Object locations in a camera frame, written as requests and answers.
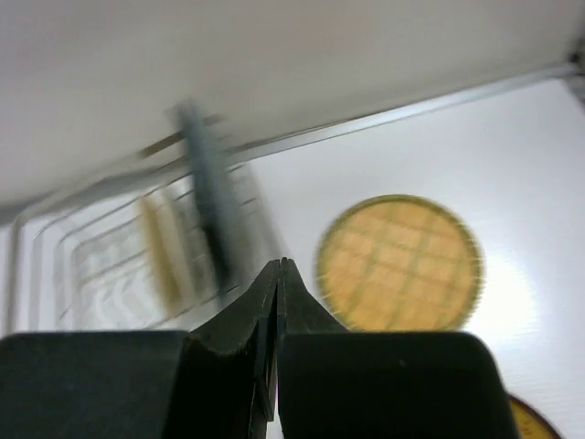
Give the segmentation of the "shiny gold cream plate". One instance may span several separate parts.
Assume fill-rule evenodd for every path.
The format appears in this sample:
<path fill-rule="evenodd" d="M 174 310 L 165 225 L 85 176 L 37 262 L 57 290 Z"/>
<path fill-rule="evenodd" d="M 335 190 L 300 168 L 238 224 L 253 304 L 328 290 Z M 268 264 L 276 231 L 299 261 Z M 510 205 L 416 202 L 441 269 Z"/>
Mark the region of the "shiny gold cream plate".
<path fill-rule="evenodd" d="M 193 280 L 187 264 L 185 235 L 174 201 L 165 189 L 160 204 L 146 195 L 141 195 L 136 204 L 155 290 L 164 310 L 170 316 L 178 316 L 188 308 Z"/>

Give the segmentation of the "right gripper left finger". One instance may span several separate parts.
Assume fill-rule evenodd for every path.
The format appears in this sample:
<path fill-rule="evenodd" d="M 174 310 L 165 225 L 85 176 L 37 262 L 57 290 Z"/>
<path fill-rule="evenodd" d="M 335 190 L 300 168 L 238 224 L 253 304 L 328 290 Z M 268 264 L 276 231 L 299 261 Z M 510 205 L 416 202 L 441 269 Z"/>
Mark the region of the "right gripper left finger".
<path fill-rule="evenodd" d="M 268 262 L 190 331 L 28 332 L 1 341 L 4 438 L 262 438 L 274 418 Z"/>

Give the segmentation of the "dark gold ornate plate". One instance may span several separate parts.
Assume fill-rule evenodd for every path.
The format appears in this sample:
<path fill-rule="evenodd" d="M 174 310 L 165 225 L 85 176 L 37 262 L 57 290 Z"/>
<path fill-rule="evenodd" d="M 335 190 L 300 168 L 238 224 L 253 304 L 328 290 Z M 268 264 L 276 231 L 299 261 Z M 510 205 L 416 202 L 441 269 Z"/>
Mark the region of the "dark gold ornate plate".
<path fill-rule="evenodd" d="M 509 394 L 511 411 L 521 439 L 561 439 L 558 431 L 529 404 Z"/>

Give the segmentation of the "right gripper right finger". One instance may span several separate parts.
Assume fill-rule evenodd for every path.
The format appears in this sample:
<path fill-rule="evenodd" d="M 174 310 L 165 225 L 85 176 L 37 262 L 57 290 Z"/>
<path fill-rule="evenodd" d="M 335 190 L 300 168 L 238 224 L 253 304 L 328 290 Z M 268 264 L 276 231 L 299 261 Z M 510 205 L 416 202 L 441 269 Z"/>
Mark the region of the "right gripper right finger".
<path fill-rule="evenodd" d="M 516 438 L 495 359 L 457 331 L 352 332 L 281 262 L 278 412 L 287 438 Z"/>

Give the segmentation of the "yellow woven pattern plate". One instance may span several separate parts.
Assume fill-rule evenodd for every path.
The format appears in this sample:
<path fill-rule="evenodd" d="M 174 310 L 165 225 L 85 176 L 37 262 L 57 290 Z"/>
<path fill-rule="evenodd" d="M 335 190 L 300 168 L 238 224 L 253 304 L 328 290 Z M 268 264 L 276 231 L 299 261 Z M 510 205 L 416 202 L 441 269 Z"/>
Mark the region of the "yellow woven pattern plate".
<path fill-rule="evenodd" d="M 357 331 L 461 328 L 484 285 L 484 257 L 464 222 L 427 198 L 365 199 L 324 232 L 316 288 L 345 327 Z"/>

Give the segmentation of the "teal square plate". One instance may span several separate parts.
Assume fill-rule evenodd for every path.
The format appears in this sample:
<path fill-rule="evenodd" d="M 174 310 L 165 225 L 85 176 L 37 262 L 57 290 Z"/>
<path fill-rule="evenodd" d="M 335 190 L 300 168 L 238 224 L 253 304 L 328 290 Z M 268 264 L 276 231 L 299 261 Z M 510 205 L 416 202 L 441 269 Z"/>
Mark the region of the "teal square plate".
<path fill-rule="evenodd" d="M 192 176 L 199 225 L 207 239 L 218 292 L 241 282 L 241 216 L 226 157 L 195 102 L 175 107 L 175 120 Z"/>

